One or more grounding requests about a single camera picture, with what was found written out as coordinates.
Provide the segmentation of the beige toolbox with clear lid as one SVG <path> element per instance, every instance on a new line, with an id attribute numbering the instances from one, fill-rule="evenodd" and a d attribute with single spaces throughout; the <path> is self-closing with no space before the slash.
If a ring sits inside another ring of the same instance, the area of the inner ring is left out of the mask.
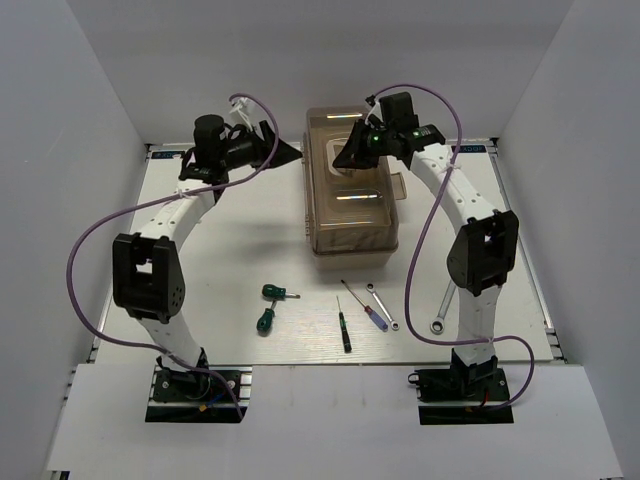
<path id="1" fill-rule="evenodd" d="M 361 107 L 316 107 L 306 113 L 306 230 L 319 270 L 379 268 L 399 245 L 396 202 L 407 197 L 402 175 L 390 171 L 385 157 L 370 170 L 333 166 L 355 121 L 364 116 Z"/>

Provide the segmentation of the large silver ratchet wrench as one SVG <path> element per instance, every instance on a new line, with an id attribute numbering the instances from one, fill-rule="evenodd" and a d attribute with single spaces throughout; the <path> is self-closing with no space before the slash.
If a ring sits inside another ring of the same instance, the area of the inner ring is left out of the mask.
<path id="1" fill-rule="evenodd" d="M 457 286 L 455 283 L 450 281 L 442 298 L 436 317 L 430 324 L 430 330 L 435 335 L 441 335 L 444 332 L 446 315 L 453 300 L 453 296 L 456 293 L 456 289 Z"/>

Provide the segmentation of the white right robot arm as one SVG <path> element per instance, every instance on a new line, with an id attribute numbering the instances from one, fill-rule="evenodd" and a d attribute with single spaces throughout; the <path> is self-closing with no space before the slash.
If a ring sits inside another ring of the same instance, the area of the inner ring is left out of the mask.
<path id="1" fill-rule="evenodd" d="M 383 156 L 406 166 L 435 197 L 455 232 L 446 259 L 459 294 L 458 334 L 451 342 L 451 384 L 461 397 L 484 391 L 497 369 L 494 330 L 503 285 L 515 264 L 519 220 L 489 202 L 457 166 L 461 145 L 447 145 L 433 125 L 420 123 L 407 92 L 374 94 L 358 120 L 335 168 L 372 169 Z"/>

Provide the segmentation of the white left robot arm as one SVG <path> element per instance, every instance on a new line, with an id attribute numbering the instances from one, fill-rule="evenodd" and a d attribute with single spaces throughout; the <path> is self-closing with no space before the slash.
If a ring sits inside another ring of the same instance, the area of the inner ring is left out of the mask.
<path id="1" fill-rule="evenodd" d="M 179 372 L 177 387 L 199 399 L 211 387 L 204 349 L 194 340 L 182 307 L 186 282 L 179 252 L 198 222 L 219 202 L 231 171 L 274 169 L 301 158 L 266 121 L 230 125 L 219 115 L 194 122 L 194 144 L 181 157 L 174 197 L 140 230 L 112 245 L 113 300 L 136 319 L 158 348 L 162 368 Z"/>

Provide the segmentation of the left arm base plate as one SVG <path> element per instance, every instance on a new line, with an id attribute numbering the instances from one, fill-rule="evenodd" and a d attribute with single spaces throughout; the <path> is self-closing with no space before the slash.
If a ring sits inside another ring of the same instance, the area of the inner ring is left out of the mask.
<path id="1" fill-rule="evenodd" d="M 147 423 L 238 424 L 241 422 L 228 390 L 236 396 L 242 414 L 247 412 L 252 368 L 222 367 L 225 380 L 191 372 L 173 372 L 156 367 L 147 402 Z"/>

